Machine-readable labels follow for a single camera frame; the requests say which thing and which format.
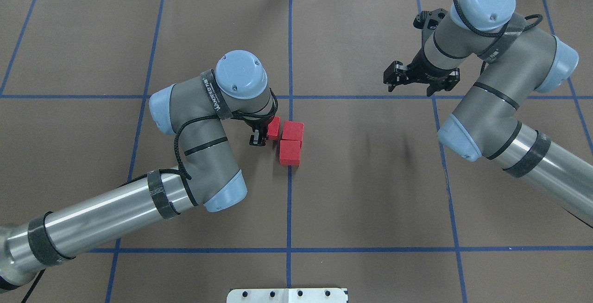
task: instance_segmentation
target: robotic arm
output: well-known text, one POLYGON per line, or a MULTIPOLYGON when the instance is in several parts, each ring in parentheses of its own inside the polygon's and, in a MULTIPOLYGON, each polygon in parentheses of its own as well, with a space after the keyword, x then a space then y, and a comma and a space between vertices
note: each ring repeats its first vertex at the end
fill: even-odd
POLYGON ((278 102, 258 58, 229 52, 215 71, 153 94, 149 107, 159 130, 176 134, 178 167, 153 170, 18 227, 0 226, 0 294, 30 282, 42 269, 199 204, 218 212, 243 200, 245 181, 221 119, 244 120, 254 132, 250 144, 265 145, 278 102))
POLYGON ((593 224, 593 166, 515 119, 533 90, 549 92, 578 63, 574 49, 529 25, 515 0, 454 0, 451 12, 422 12, 423 45, 408 66, 395 61, 384 73, 397 85, 427 83, 427 96, 451 90, 457 67, 470 54, 489 66, 442 125, 439 141, 466 158, 486 157, 513 177, 542 186, 552 199, 588 225, 593 224))

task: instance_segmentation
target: red cube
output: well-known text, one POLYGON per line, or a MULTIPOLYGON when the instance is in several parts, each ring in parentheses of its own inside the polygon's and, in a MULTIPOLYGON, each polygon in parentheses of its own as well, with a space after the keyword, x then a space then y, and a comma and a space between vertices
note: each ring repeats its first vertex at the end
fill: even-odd
POLYGON ((273 141, 280 140, 280 117, 277 115, 267 125, 267 138, 273 141))
POLYGON ((300 146, 302 146, 304 130, 304 123, 284 121, 284 130, 282 130, 282 140, 298 141, 300 146))
POLYGON ((280 164, 299 165, 301 163, 301 142, 293 140, 280 141, 280 164))

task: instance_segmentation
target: blue cap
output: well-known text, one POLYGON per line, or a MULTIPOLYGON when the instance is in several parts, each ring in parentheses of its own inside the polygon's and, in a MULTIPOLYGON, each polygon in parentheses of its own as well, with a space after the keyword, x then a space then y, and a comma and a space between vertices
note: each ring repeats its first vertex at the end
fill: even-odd
POLYGON ((204 204, 210 213, 218 212, 239 203, 247 195, 247 186, 241 170, 218 193, 204 204))
MULTIPOLYGON (((459 0, 459 5, 467 20, 480 31, 490 31, 506 24, 515 12, 515 0, 459 0)), ((463 24, 455 5, 451 5, 451 19, 458 26, 463 24)))
POLYGON ((169 111, 169 103, 171 102, 171 91, 173 91, 174 84, 159 90, 148 100, 148 108, 150 108, 150 115, 157 124, 158 129, 163 134, 175 134, 173 127, 171 127, 171 113, 169 111))
POLYGON ((560 41, 556 35, 554 38, 556 39, 554 62, 546 79, 536 88, 536 91, 542 92, 542 94, 559 87, 579 63, 579 54, 572 47, 560 41))
POLYGON ((480 148, 455 115, 449 116, 436 136, 439 142, 470 162, 481 157, 480 148))
POLYGON ((216 83, 239 100, 256 98, 267 89, 267 74, 259 59, 248 51, 232 51, 216 64, 216 83))

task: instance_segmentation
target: white bracket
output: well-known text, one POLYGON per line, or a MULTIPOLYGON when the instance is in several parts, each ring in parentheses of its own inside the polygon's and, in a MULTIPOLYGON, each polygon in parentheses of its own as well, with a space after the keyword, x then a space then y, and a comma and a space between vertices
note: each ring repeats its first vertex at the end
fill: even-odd
POLYGON ((231 290, 227 303, 348 303, 343 288, 283 288, 231 290))

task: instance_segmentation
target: light blue joint cover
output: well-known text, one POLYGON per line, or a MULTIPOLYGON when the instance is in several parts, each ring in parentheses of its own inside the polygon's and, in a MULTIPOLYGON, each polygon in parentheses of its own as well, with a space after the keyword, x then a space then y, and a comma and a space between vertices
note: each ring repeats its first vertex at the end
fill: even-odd
POLYGON ((241 170, 218 193, 204 204, 210 213, 218 212, 239 203, 247 195, 247 186, 241 170))
POLYGON ((439 142, 470 162, 475 162, 481 157, 480 148, 455 115, 449 116, 436 136, 439 142))
POLYGON ((225 94, 250 100, 267 89, 267 73, 260 60, 248 51, 232 51, 223 56, 214 70, 216 83, 225 94))
POLYGON ((554 62, 546 79, 536 88, 536 91, 542 92, 542 94, 559 87, 565 79, 570 77, 576 65, 579 64, 579 54, 572 47, 558 39, 556 35, 553 37, 556 39, 554 62))
MULTIPOLYGON (((511 19, 517 2, 515 0, 459 0, 459 5, 470 24, 480 31, 490 31, 501 27, 511 19)), ((468 29, 459 18, 455 5, 451 5, 450 14, 455 24, 468 29)))
POLYGON ((175 134, 173 127, 171 127, 171 113, 169 111, 169 103, 171 102, 171 91, 174 84, 163 90, 155 92, 148 100, 148 107, 150 108, 150 115, 157 124, 158 129, 163 134, 175 134))

